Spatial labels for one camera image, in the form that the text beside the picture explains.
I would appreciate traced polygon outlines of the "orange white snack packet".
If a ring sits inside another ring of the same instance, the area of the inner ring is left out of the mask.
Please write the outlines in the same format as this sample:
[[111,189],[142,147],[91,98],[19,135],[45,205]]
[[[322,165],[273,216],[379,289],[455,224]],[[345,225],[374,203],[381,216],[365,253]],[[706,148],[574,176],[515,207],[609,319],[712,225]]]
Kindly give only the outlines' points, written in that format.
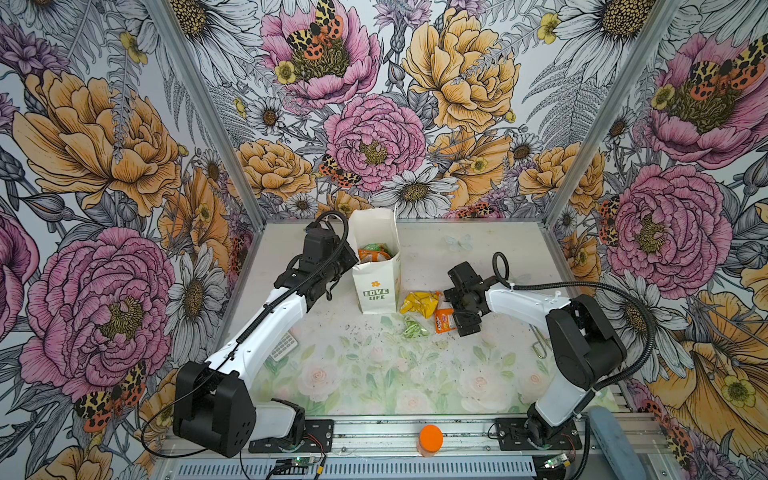
[[439,308],[434,312],[434,325],[437,334],[448,333],[457,329],[452,308]]

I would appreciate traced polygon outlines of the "yellow snack packet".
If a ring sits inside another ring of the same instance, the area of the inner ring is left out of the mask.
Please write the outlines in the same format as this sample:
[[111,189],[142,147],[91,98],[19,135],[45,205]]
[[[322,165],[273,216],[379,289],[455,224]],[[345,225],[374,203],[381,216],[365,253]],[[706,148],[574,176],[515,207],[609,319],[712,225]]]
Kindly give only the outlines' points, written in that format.
[[439,291],[411,291],[404,297],[399,313],[419,314],[425,319],[430,319],[439,306],[440,296]]

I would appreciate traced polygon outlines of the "white paper bag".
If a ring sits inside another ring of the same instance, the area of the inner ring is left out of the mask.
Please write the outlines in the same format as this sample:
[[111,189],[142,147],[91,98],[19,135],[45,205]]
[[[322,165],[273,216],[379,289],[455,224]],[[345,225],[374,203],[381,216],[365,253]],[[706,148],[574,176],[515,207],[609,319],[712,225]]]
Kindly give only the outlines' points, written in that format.
[[[358,258],[352,274],[361,312],[395,313],[401,285],[400,240],[395,212],[384,208],[357,210],[351,214],[349,226],[349,241]],[[392,259],[361,263],[358,249],[369,243],[385,243],[391,249]]]

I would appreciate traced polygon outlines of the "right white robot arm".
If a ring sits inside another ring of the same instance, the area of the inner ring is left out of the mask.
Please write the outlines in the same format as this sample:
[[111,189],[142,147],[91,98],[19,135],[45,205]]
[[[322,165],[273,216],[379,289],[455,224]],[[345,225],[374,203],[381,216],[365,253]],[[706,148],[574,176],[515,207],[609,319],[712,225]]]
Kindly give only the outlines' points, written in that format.
[[486,279],[463,262],[448,271],[444,291],[460,336],[481,331],[482,317],[503,314],[543,328],[557,372],[527,412],[520,435],[534,448],[554,443],[626,359],[626,348],[591,296],[563,296],[564,283],[520,285],[494,274]]

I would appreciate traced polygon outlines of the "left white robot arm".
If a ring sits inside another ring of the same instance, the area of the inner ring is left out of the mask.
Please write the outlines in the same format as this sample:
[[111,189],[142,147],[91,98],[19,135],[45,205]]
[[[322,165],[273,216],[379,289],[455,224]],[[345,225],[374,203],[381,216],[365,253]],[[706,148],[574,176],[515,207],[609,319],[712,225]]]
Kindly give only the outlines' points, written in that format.
[[311,223],[302,252],[251,320],[205,361],[179,370],[172,423],[177,437],[227,458],[256,441],[290,447],[302,442],[305,410],[286,400],[256,403],[249,388],[282,337],[357,264],[348,235]]

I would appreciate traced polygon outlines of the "small green candy wrapper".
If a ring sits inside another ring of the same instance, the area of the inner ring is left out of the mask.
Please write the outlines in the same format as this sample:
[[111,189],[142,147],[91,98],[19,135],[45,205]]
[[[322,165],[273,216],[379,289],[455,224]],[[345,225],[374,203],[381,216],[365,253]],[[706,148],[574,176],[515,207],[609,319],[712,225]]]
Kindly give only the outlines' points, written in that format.
[[417,339],[427,337],[429,332],[421,323],[409,316],[404,318],[404,329],[402,336],[406,339]]

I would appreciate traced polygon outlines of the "white calculator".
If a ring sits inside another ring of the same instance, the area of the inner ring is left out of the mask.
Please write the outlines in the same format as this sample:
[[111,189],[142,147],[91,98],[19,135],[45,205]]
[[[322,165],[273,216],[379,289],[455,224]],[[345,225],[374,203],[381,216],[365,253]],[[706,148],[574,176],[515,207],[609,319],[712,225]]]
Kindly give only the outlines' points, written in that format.
[[287,357],[298,347],[299,343],[297,339],[290,332],[287,332],[283,335],[278,344],[272,350],[269,359],[277,363]]

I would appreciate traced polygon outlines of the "orange round button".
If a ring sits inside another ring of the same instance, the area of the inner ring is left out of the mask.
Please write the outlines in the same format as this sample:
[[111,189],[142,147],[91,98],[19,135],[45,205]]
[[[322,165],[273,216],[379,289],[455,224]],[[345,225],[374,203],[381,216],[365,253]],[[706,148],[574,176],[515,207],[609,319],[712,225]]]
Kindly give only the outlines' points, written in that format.
[[436,425],[425,425],[419,432],[418,450],[422,456],[431,457],[436,455],[441,450],[443,443],[443,432]]

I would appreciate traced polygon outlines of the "right green circuit board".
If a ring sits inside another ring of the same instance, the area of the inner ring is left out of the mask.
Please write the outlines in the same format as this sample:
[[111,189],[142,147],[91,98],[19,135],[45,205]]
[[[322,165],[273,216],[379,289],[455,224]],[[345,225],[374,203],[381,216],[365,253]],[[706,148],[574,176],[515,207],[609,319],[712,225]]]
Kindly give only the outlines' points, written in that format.
[[544,469],[559,469],[568,468],[570,466],[569,456],[565,453],[558,454],[550,457],[544,461],[542,467]]

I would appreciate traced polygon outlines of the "green circuit board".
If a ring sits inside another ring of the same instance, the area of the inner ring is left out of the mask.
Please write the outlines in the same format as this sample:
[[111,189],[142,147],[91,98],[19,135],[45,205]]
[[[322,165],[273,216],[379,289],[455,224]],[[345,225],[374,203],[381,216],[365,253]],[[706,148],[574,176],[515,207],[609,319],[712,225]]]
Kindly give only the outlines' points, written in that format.
[[542,467],[544,469],[559,469],[568,468],[570,466],[569,456],[565,453],[558,454],[550,457],[544,461]]
[[275,467],[278,469],[309,469],[319,461],[319,457],[291,457],[277,460]]

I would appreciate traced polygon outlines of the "left green circuit board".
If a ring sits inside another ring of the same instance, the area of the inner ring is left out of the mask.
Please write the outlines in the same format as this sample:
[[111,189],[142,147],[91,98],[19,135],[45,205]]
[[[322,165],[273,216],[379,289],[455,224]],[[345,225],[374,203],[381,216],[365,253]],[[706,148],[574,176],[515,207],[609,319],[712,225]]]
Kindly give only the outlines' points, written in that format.
[[319,461],[319,457],[291,457],[277,460],[275,467],[278,469],[309,469]]

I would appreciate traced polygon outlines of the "grey blue padded object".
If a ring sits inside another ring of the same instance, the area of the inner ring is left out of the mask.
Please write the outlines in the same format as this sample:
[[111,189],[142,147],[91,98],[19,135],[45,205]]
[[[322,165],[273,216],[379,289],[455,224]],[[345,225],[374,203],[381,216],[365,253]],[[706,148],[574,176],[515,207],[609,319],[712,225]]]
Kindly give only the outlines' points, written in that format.
[[646,480],[647,474],[619,421],[604,407],[588,410],[591,432],[614,475],[620,480]]

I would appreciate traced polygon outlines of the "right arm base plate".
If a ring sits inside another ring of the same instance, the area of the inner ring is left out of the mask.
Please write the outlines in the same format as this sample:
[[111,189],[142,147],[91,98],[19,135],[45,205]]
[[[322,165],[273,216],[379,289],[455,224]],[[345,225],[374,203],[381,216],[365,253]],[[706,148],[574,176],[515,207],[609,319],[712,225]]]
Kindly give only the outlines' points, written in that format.
[[498,443],[501,451],[566,450],[576,451],[583,443],[573,420],[558,427],[522,417],[496,418],[487,437]]

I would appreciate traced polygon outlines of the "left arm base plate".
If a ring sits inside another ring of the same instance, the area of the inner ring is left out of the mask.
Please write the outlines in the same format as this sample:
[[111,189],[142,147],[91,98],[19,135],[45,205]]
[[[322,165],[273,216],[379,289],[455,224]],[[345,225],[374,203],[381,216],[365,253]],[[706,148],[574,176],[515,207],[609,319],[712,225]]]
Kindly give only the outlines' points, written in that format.
[[296,433],[283,438],[252,440],[247,450],[251,454],[330,453],[335,422],[329,418],[310,418]]

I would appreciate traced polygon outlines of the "aluminium front rail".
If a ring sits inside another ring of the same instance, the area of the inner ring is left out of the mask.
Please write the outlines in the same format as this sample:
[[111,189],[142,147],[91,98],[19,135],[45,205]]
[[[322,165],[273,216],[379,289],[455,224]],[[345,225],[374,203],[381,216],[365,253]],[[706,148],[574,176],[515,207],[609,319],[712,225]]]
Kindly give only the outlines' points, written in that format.
[[[434,424],[441,429],[444,442],[438,452],[443,456],[458,455],[544,455],[528,443],[512,451],[501,451],[498,440],[488,438],[488,430],[499,415],[402,415],[402,416],[337,416],[334,420],[330,456],[392,457],[417,456],[418,435],[423,426]],[[616,418],[637,454],[671,453],[666,438],[650,414],[618,413]],[[191,453],[201,447],[172,434],[166,438],[163,454]]]

